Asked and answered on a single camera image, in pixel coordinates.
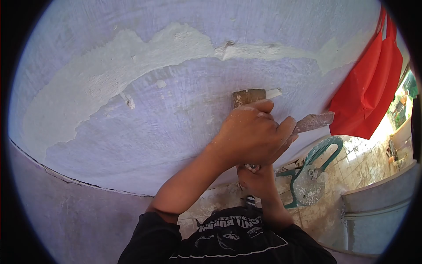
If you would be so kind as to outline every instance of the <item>peeling paint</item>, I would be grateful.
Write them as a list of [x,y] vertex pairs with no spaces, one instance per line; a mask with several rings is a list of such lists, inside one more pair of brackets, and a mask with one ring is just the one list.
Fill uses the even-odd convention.
[[[48,147],[74,139],[75,129],[81,122],[88,120],[109,99],[122,93],[131,82],[153,70],[205,57],[216,57],[221,61],[290,57],[315,59],[324,75],[356,60],[360,51],[355,50],[355,45],[367,41],[371,34],[359,32],[341,48],[332,38],[320,51],[312,53],[281,43],[235,44],[229,41],[214,48],[208,36],[179,23],[169,24],[149,42],[143,42],[132,30],[121,30],[103,47],[73,58],[55,73],[25,112],[23,140],[29,154],[40,162],[44,161]],[[166,86],[163,80],[159,81],[159,88]],[[130,99],[127,105],[131,109],[135,107]]]

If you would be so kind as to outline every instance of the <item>person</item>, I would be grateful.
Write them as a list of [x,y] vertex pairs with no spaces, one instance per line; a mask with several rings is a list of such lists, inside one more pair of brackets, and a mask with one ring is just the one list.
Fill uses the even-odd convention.
[[[158,191],[118,261],[128,263],[336,263],[332,255],[294,224],[275,185],[272,163],[298,138],[296,121],[278,124],[273,102],[261,100],[234,109],[219,133],[186,167]],[[259,164],[250,172],[244,164]],[[237,167],[249,196],[246,207],[213,213],[188,239],[181,239],[178,216],[187,211],[224,171]]]
[[394,111],[392,113],[394,118],[397,118],[397,116],[400,114],[400,112],[405,109],[408,94],[409,94],[409,90],[406,90],[404,92],[404,95],[400,96],[400,100],[397,103],[396,108],[394,109]]

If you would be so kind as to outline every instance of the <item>paint chip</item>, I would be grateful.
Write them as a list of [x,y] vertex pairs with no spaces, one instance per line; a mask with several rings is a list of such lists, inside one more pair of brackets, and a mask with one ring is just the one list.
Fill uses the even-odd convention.
[[155,84],[157,85],[157,88],[164,88],[167,86],[167,84],[163,80],[158,80]]
[[135,109],[135,102],[133,101],[130,95],[126,95],[123,92],[121,92],[120,96],[123,98],[123,100],[126,101],[126,104],[130,109]]
[[212,115],[210,119],[207,120],[207,125],[211,124],[214,121],[214,116]]

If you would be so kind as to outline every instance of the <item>crack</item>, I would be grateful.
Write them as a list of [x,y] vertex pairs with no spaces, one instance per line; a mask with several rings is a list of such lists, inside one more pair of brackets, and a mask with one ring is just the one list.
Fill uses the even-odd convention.
[[70,177],[68,177],[66,175],[63,175],[63,174],[61,174],[61,173],[59,173],[59,172],[57,172],[57,171],[55,171],[53,169],[50,169],[49,167],[47,167],[45,165],[39,163],[36,159],[34,159],[33,157],[29,156],[28,153],[26,153],[23,149],[21,149],[11,138],[9,138],[9,140],[27,158],[29,158],[31,161],[35,162],[37,165],[41,166],[48,175],[51,175],[51,176],[53,176],[53,177],[55,177],[55,178],[57,178],[57,179],[65,182],[65,183],[68,183],[68,184],[69,183],[73,183],[73,184],[76,184],[76,185],[79,185],[79,186],[87,186],[87,187],[91,187],[91,188],[94,188],[94,189],[100,189],[100,190],[105,190],[105,191],[112,191],[112,192],[115,192],[115,193],[135,195],[135,196],[139,196],[139,197],[154,197],[154,196],[146,195],[146,194],[138,194],[138,193],[131,193],[131,192],[128,192],[128,191],[121,191],[121,190],[115,190],[115,189],[111,189],[111,188],[104,188],[104,187],[100,187],[98,185],[94,185],[94,184],[90,184],[90,183],[87,183],[87,182],[82,182],[82,181],[76,180],[74,178],[70,178]]

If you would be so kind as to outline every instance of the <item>black t-shirt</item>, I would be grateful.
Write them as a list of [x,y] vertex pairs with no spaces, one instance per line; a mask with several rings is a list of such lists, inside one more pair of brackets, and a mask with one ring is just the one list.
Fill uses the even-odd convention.
[[274,233],[261,217],[259,210],[225,209],[182,240],[180,226],[147,212],[118,263],[337,263],[297,225]]

